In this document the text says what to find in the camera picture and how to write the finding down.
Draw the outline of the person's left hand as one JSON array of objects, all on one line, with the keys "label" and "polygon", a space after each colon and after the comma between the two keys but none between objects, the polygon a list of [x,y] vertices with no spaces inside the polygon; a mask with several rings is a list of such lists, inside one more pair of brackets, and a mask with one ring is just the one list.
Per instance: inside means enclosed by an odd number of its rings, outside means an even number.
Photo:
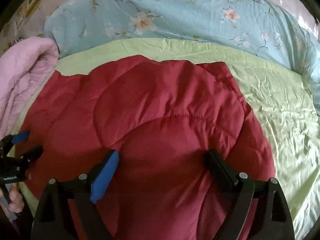
[{"label": "person's left hand", "polygon": [[9,191],[9,197],[11,199],[11,203],[9,204],[9,207],[5,207],[1,203],[1,208],[3,209],[3,211],[7,217],[10,217],[10,212],[21,213],[24,208],[23,197],[19,193],[17,183],[12,184],[10,191]]}]

